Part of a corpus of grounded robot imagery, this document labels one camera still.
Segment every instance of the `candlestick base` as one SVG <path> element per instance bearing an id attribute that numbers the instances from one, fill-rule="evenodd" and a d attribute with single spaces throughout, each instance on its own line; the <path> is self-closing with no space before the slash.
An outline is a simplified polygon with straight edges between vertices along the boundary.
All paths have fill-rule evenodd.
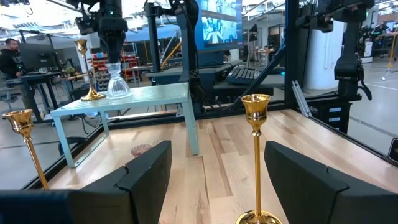
<path id="1" fill-rule="evenodd" d="M 261 211 L 261 216 L 257 216 L 256 211 L 251 210 L 240 215 L 235 224 L 282 224 L 282 222 L 269 212 Z"/>
<path id="2" fill-rule="evenodd" d="M 98 100 L 104 98 L 105 95 L 101 93 L 97 93 L 93 87 L 90 87 L 86 96 L 81 97 L 82 101 L 91 101 L 91 100 Z"/>

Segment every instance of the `gold candlestick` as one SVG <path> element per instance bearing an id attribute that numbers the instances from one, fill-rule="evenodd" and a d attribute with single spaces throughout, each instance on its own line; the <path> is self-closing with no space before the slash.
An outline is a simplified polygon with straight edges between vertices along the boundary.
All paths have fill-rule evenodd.
<path id="1" fill-rule="evenodd" d="M 99 94 L 94 89 L 93 79 L 92 79 L 91 75 L 88 72 L 87 61 L 86 61 L 87 40 L 84 40 L 84 39 L 75 40 L 75 44 L 77 46 L 77 50 L 81 53 L 81 56 L 83 57 L 83 60 L 85 61 L 85 68 L 86 68 L 86 71 L 87 71 L 88 81 L 90 83 L 90 89 L 88 90 L 87 95 L 81 97 L 80 99 L 83 100 L 83 101 L 90 101 L 90 100 L 98 100 L 98 99 L 104 98 L 105 97 L 104 94 Z"/>
<path id="2" fill-rule="evenodd" d="M 243 96 L 241 101 L 246 109 L 246 121 L 253 127 L 254 163 L 256 166 L 256 202 L 255 210 L 243 213 L 236 224 L 281 224 L 280 220 L 269 212 L 261 210 L 261 175 L 260 175 L 260 135 L 261 125 L 267 120 L 269 95 L 252 94 Z"/>
<path id="3" fill-rule="evenodd" d="M 31 109 L 22 110 L 22 111 L 13 111 L 10 113 L 6 113 L 3 115 L 3 118 L 7 118 L 12 126 L 12 130 L 15 133 L 18 133 L 24 137 L 24 142 L 29 149 L 30 155 L 32 156 L 33 163 L 36 167 L 37 174 L 39 175 L 40 181 L 42 182 L 44 189 L 49 189 L 47 185 L 47 181 L 44 177 L 43 170 L 40 166 L 39 160 L 37 158 L 35 148 L 32 144 L 32 137 L 30 136 L 30 132 L 33 129 L 33 123 L 30 119 L 30 115 L 32 114 Z"/>

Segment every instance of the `gray floor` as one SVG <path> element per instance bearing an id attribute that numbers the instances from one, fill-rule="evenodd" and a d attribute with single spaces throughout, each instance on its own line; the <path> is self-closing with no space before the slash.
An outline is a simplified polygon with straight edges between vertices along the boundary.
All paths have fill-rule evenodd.
<path id="1" fill-rule="evenodd" d="M 365 64 L 365 83 L 373 95 L 369 101 L 363 94 L 361 101 L 353 102 L 348 135 L 387 154 L 392 138 L 398 137 L 398 63 L 387 74 L 388 59 L 376 59 Z"/>
<path id="2" fill-rule="evenodd" d="M 351 107 L 351 119 L 348 134 L 359 141 L 387 154 L 391 139 L 398 136 L 398 72 L 382 81 L 387 72 L 387 60 L 378 60 L 364 65 L 366 83 L 371 89 L 373 100 L 366 97 L 362 101 L 354 102 Z M 305 90 L 305 95 L 318 95 L 332 90 L 313 91 Z M 66 100 L 64 91 L 60 86 L 54 90 L 58 101 Z M 35 96 L 39 106 L 42 100 L 39 94 Z M 275 89 L 273 100 L 284 98 L 284 91 Z M 23 108 L 19 99 L 12 104 L 15 108 Z M 7 104 L 0 102 L 0 111 L 5 110 Z M 145 113 L 154 111 L 154 108 L 135 108 L 128 114 Z M 81 120 L 63 121 L 67 136 L 86 136 L 82 130 Z M 87 131 L 93 130 L 86 125 Z M 35 149 L 39 161 L 44 169 L 53 164 L 60 155 L 58 152 L 58 135 L 50 123 L 35 124 L 32 132 Z M 36 176 L 35 168 L 30 154 L 22 142 L 22 137 L 11 130 L 8 121 L 0 119 L 0 190 L 20 189 Z"/>

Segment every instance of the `perforated tabletop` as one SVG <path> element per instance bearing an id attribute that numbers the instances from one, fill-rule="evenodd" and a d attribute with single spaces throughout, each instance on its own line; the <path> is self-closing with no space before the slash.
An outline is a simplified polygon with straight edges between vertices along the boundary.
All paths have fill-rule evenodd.
<path id="1" fill-rule="evenodd" d="M 53 117 L 66 116 L 98 111 L 121 110 L 139 106 L 182 103 L 187 102 L 189 96 L 188 83 L 147 86 L 131 88 L 130 90 L 132 91 L 131 96 L 120 99 L 110 99 L 106 97 L 93 101 L 76 100 L 61 108 L 51 111 L 51 115 Z"/>

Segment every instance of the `white cylinder tank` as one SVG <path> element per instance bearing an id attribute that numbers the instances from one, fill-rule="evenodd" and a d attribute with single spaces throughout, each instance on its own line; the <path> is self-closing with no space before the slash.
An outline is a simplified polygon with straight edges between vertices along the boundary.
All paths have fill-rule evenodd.
<path id="1" fill-rule="evenodd" d="M 328 90 L 338 86 L 335 80 L 335 65 L 341 55 L 344 22 L 333 22 L 333 32 L 322 33 L 312 30 L 304 88 Z"/>

